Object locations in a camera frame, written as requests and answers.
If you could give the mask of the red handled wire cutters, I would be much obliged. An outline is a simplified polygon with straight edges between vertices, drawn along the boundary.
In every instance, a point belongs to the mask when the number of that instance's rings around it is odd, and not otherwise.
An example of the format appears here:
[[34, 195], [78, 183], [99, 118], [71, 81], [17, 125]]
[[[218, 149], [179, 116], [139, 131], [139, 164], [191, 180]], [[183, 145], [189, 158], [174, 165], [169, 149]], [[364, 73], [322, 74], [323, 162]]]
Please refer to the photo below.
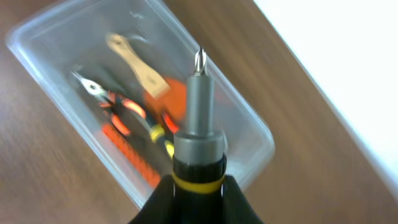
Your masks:
[[162, 120], [172, 134], [175, 134], [180, 130], [180, 126], [172, 119], [168, 112], [162, 113]]

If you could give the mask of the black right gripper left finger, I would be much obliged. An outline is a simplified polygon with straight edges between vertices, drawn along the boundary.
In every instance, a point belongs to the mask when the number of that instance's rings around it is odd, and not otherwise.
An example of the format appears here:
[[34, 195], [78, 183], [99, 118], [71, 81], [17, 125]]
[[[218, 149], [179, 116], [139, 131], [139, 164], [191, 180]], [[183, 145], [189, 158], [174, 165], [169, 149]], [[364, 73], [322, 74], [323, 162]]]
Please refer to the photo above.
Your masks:
[[174, 215], [174, 180], [165, 175], [129, 224], [170, 224]]

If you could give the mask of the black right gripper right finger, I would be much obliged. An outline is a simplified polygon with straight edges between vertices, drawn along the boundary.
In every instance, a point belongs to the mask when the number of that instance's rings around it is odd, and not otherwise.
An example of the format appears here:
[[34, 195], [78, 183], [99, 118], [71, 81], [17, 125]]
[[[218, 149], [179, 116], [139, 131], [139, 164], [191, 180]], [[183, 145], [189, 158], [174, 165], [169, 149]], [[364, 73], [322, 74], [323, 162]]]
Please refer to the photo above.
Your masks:
[[222, 187], [222, 223], [224, 224], [263, 224], [246, 200], [235, 178], [226, 175]]

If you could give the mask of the orange scraper wooden handle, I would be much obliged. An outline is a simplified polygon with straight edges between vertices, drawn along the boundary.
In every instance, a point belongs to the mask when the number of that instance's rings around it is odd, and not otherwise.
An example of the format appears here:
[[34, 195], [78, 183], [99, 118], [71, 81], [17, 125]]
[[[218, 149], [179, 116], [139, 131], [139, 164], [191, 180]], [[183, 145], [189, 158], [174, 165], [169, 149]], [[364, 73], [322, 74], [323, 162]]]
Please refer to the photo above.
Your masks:
[[135, 74], [144, 89], [144, 102], [153, 112], [166, 112], [175, 121], [182, 121], [186, 112], [187, 87], [178, 79], [162, 76], [133, 49], [127, 38], [111, 33], [106, 37], [108, 47], [120, 56]]

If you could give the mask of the yellow black screwdriver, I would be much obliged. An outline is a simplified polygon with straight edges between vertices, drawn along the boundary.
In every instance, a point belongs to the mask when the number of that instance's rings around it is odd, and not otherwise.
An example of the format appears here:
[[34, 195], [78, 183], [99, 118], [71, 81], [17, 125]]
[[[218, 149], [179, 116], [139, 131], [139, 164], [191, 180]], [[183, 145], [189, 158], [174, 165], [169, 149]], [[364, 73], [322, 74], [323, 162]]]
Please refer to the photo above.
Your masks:
[[225, 134], [213, 127], [214, 80], [203, 48], [187, 80], [185, 123], [174, 136], [172, 177], [179, 223], [220, 223], [221, 185], [226, 170]]

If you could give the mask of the orange black needle-nose pliers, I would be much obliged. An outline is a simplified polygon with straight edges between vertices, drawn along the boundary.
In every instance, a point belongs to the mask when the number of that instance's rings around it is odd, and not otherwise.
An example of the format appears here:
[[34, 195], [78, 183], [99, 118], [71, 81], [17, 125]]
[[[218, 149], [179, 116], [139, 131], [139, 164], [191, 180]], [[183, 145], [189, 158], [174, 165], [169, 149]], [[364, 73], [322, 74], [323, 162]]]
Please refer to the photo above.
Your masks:
[[142, 125], [147, 131], [150, 129], [147, 112], [141, 104], [120, 93], [104, 89], [99, 83], [83, 77], [77, 71], [72, 71], [71, 74], [86, 92], [97, 100], [111, 125], [123, 136], [130, 136], [136, 128], [136, 123]]

